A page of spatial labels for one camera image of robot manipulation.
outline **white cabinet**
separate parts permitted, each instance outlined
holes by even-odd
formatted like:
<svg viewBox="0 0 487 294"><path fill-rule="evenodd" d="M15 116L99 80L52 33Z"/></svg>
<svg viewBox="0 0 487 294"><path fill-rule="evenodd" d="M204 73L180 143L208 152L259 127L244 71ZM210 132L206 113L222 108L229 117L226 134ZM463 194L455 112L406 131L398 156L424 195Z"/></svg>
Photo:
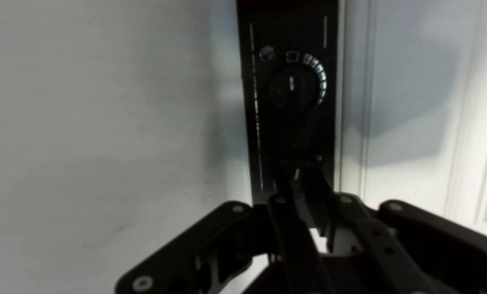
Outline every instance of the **white cabinet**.
<svg viewBox="0 0 487 294"><path fill-rule="evenodd" d="M347 0L341 190L487 234L487 1Z"/></svg>

